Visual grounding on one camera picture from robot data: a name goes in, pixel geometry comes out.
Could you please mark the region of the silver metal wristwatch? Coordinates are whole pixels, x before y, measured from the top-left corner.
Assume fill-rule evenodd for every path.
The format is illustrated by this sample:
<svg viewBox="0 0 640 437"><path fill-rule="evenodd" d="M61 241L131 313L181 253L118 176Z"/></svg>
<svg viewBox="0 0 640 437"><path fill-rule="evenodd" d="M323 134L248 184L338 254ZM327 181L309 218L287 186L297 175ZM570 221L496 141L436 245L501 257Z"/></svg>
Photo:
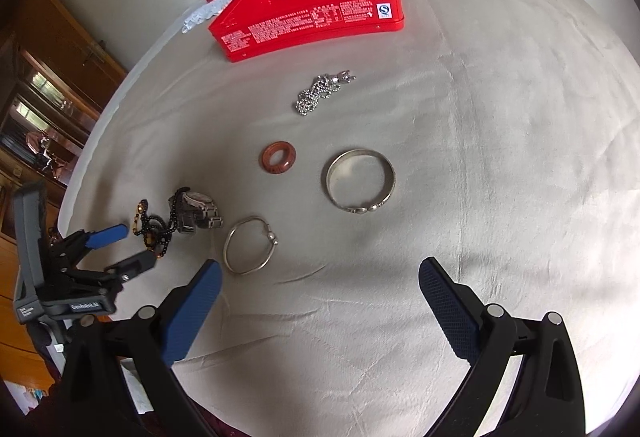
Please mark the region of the silver metal wristwatch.
<svg viewBox="0 0 640 437"><path fill-rule="evenodd" d="M168 202L171 226L180 233L193 233L198 229L210 230L224 226L217 204L206 194L182 187Z"/></svg>

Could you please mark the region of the wide silver bangle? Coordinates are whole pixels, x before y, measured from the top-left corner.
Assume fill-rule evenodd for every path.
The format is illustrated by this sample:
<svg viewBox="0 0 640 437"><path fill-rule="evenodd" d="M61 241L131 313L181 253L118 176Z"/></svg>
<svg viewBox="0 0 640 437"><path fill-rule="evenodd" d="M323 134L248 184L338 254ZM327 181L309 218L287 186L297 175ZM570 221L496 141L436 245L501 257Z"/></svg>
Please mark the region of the wide silver bangle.
<svg viewBox="0 0 640 437"><path fill-rule="evenodd" d="M344 151L324 169L326 196L339 210L363 215L382 208L392 197L397 184L390 160L371 149Z"/></svg>

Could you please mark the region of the thin silver bangle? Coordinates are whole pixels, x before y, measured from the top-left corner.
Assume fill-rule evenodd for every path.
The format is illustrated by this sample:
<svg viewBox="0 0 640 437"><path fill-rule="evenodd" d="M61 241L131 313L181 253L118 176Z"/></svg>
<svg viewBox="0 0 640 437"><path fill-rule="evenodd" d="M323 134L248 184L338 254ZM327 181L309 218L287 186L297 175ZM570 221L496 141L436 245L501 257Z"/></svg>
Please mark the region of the thin silver bangle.
<svg viewBox="0 0 640 437"><path fill-rule="evenodd" d="M279 239L264 217L247 216L228 231L222 247L224 267L235 277L261 271L273 259Z"/></svg>

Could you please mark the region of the brown wooden cabinet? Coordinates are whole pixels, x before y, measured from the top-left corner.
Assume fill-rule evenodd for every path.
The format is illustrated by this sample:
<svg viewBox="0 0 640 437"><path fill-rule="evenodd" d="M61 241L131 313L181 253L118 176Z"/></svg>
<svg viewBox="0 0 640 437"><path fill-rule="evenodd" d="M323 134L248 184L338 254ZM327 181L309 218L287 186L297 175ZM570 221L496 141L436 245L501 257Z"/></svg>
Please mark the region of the brown wooden cabinet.
<svg viewBox="0 0 640 437"><path fill-rule="evenodd" d="M96 121L127 72L61 0L1 3L1 377L45 391L53 379L12 301L18 272L12 196L47 186L46 222L58 215Z"/></svg>

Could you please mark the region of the beige bed sheet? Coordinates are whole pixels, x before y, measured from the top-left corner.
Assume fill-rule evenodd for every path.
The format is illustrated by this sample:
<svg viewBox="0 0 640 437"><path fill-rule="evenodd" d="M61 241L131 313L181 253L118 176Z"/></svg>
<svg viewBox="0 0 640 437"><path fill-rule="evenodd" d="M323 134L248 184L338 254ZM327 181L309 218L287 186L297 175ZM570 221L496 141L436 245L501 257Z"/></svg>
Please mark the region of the beige bed sheet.
<svg viewBox="0 0 640 437"><path fill-rule="evenodd" d="M253 436L421 436L468 366L418 284L435 257L511 315L559 313L595 428L639 375L639 66L583 0L402 0L405 27L232 64L167 32L103 112L64 232L165 214L188 186L224 227L182 235L117 298L131 316L259 215L267 267L226 275L184 389ZM395 191L337 209L337 154L382 153Z"/></svg>

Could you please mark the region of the white lace cloth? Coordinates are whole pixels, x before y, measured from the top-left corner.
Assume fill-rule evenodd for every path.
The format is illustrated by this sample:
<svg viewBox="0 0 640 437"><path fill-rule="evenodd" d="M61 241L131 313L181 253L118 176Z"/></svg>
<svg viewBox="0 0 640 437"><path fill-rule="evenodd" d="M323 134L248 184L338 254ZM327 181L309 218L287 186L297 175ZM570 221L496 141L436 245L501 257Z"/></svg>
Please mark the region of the white lace cloth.
<svg viewBox="0 0 640 437"><path fill-rule="evenodd" d="M213 0L194 9L194 11L190 12L190 14L186 16L186 19L183 20L181 33L187 34L200 24L216 18L232 1L233 0Z"/></svg>

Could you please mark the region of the red metal tin box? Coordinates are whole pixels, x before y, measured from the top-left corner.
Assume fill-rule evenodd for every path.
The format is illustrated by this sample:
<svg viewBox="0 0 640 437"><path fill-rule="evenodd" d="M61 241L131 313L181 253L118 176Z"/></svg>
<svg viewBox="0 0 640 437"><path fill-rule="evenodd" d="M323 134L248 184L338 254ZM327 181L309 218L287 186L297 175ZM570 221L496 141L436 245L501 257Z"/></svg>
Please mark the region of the red metal tin box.
<svg viewBox="0 0 640 437"><path fill-rule="evenodd" d="M232 0L208 26L232 62L405 25L401 0Z"/></svg>

